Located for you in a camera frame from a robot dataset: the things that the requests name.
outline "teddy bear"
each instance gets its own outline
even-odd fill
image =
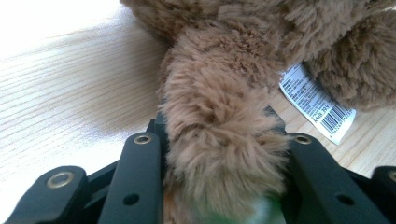
[[[260,223],[258,199],[285,191],[289,141],[263,109],[294,64],[344,106],[396,103],[395,0],[121,2],[171,45],[157,92],[166,223]]]

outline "stuffed animal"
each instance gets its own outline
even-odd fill
[[[260,198],[284,192],[289,139],[263,109],[294,64],[345,106],[396,103],[395,0],[121,2],[172,43],[158,90],[168,223],[259,223]]]

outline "wooden surface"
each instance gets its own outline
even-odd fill
[[[48,170],[91,174],[118,159],[157,112],[156,72],[168,48],[114,0],[27,4],[0,3],[0,222]],[[395,111],[358,113],[336,146],[281,93],[273,108],[288,132],[315,136],[355,172],[396,165]]]

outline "white tag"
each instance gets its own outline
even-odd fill
[[[356,111],[337,104],[307,73],[302,64],[294,65],[283,73],[280,89],[323,135],[339,145]]]

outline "table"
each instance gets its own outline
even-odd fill
[[[48,170],[116,161],[144,131],[168,45],[117,1],[0,3],[0,221]],[[316,137],[348,169],[396,165],[395,111],[358,112],[341,145],[319,133],[279,92],[287,132]]]

